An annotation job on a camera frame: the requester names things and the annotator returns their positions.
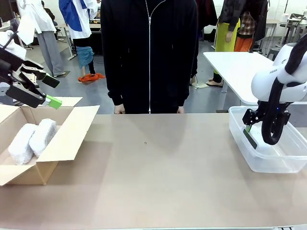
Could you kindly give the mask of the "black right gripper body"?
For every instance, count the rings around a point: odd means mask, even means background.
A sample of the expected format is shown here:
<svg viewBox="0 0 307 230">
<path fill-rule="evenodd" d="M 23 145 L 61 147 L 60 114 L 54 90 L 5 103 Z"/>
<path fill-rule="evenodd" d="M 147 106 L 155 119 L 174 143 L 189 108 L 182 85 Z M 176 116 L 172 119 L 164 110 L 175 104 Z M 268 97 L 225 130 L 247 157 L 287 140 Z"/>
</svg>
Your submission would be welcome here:
<svg viewBox="0 0 307 230">
<path fill-rule="evenodd" d="M 276 118 L 284 110 L 287 110 L 288 103 L 274 103 L 274 102 L 265 102 L 258 101 L 258 110 L 261 112 L 261 119 L 267 117 Z"/>
</svg>

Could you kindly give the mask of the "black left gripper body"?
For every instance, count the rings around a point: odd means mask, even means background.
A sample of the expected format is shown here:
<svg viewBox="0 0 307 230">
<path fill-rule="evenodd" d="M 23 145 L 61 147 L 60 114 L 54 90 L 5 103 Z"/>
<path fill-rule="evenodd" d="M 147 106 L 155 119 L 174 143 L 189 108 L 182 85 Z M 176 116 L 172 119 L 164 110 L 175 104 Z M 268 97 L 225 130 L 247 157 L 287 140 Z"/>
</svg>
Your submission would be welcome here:
<svg viewBox="0 0 307 230">
<path fill-rule="evenodd" d="M 4 48 L 0 49 L 0 80 L 5 83 L 17 81 L 13 72 L 23 64 L 24 60 Z"/>
</svg>

